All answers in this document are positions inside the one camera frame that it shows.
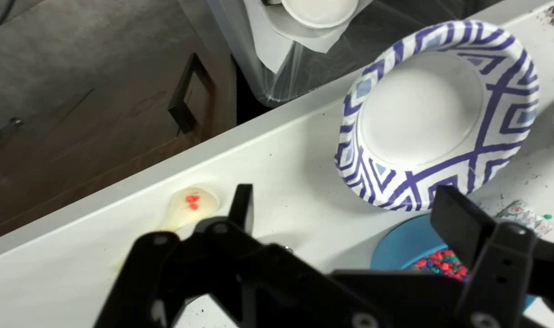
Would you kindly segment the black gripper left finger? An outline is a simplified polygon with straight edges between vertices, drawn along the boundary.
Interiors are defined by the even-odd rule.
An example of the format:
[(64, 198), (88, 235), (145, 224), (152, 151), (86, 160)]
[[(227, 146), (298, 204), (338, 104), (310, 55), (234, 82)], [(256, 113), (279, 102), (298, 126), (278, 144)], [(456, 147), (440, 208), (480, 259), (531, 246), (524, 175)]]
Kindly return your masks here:
[(252, 215), (254, 215), (254, 186), (239, 184), (228, 217), (243, 231), (250, 233), (254, 226)]

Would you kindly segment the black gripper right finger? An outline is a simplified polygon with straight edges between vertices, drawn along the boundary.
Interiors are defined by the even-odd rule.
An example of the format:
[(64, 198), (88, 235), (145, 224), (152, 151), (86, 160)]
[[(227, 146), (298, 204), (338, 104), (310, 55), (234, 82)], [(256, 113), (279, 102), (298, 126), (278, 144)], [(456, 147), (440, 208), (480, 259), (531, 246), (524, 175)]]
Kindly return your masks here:
[(473, 268), (493, 235), (496, 220), (458, 188), (440, 186), (431, 224), (460, 260)]

